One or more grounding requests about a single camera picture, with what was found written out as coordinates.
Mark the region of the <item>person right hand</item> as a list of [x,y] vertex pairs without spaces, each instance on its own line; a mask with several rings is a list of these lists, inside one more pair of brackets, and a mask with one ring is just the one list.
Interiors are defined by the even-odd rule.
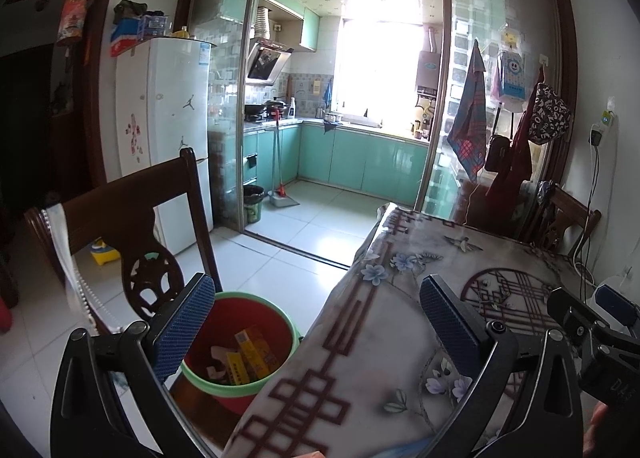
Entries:
[[593,408],[592,416],[587,431],[582,441],[582,456],[584,458],[593,457],[598,447],[598,433],[603,421],[608,415],[608,406],[598,402]]

